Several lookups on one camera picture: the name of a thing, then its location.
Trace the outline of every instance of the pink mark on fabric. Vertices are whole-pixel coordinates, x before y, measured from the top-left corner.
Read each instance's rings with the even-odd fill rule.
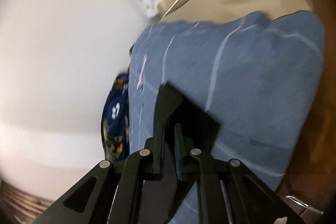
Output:
[[[147,60],[147,55],[145,55],[143,57],[143,64],[142,64],[142,68],[141,68],[141,72],[140,72],[140,76],[139,76],[139,81],[138,81],[138,84],[136,86],[136,88],[138,89],[140,84],[141,84],[141,81],[142,81],[142,74],[143,74],[143,71],[145,70],[145,63],[146,63],[146,60]]]

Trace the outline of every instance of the navy blue fabric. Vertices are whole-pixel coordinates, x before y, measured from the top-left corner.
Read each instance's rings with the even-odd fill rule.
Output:
[[[169,81],[221,123],[214,158],[240,159],[275,190],[318,87],[324,40],[308,11],[148,26],[131,56],[130,152],[152,136],[158,88]],[[198,222],[195,190],[172,221]]]
[[[105,159],[112,162],[125,160],[129,156],[128,79],[128,73],[117,76],[106,99],[101,119]]]

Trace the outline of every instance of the white wall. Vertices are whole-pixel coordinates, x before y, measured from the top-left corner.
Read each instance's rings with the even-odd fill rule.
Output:
[[[136,0],[0,0],[4,180],[56,199],[103,159],[102,108],[148,24]]]

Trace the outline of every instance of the blue cloth with white lines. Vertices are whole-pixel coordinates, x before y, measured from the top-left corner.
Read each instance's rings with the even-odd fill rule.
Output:
[[[131,56],[130,153],[152,136],[158,88],[169,81],[221,123],[214,158],[240,159],[275,190],[319,84],[324,40],[308,11],[148,26]],[[195,189],[171,223],[198,223]]]

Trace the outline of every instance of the navy floral fabric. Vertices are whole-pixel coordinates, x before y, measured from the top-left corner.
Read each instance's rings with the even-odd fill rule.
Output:
[[[128,72],[117,76],[106,99],[101,118],[105,159],[112,162],[129,156]]]

